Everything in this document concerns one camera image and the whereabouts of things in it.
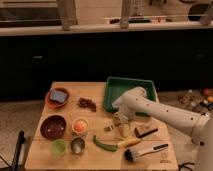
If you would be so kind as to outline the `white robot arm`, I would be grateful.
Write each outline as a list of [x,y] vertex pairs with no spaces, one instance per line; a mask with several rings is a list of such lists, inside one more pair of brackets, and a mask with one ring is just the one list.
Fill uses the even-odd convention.
[[143,87],[125,91],[112,106],[125,119],[145,113],[190,136],[198,145],[194,171],[213,171],[213,117],[149,100]]

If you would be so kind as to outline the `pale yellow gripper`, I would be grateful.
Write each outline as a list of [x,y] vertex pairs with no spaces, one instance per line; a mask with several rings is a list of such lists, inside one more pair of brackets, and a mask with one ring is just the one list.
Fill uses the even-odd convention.
[[126,138],[128,136],[129,131],[130,131],[130,125],[129,125],[128,118],[125,117],[124,115],[116,112],[113,115],[113,123],[116,126],[116,128],[118,129],[120,135],[122,137]]

